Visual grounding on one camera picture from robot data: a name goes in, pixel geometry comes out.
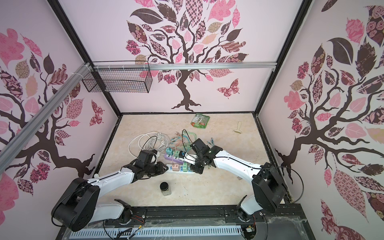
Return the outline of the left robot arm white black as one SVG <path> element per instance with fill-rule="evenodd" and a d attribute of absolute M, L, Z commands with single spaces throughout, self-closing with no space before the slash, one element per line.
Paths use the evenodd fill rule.
<path fill-rule="evenodd" d="M 53 207 L 51 220 L 73 232 L 99 221 L 117 220 L 125 225 L 133 216 L 131 206 L 120 199 L 103 203 L 100 198 L 120 187 L 162 175 L 168 169 L 157 161 L 156 150 L 142 150 L 136 159 L 116 172 L 89 180 L 76 178 Z"/>

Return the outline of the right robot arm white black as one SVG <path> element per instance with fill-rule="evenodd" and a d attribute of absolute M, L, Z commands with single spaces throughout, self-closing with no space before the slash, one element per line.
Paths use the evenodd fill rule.
<path fill-rule="evenodd" d="M 201 139 L 194 141 L 191 148 L 196 153 L 191 166 L 193 172 L 201 175 L 205 166 L 213 166 L 242 178 L 252 186 L 253 194 L 245 196 L 238 204 L 240 216 L 250 216 L 261 210 L 274 213 L 287 193 L 288 187 L 280 171 L 270 163 L 247 162 L 221 147 L 209 147 Z"/>

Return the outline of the small green charger plug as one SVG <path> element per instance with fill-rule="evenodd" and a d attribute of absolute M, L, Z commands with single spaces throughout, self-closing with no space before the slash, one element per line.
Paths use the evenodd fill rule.
<path fill-rule="evenodd" d="M 183 163 L 182 171 L 183 172 L 188 172 L 188 163 Z"/>

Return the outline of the teal charger plug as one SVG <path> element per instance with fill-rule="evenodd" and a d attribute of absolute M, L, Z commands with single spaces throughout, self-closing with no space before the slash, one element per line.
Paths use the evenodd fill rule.
<path fill-rule="evenodd" d="M 174 155 L 174 150 L 172 148 L 166 148 L 166 154 L 173 156 Z"/>

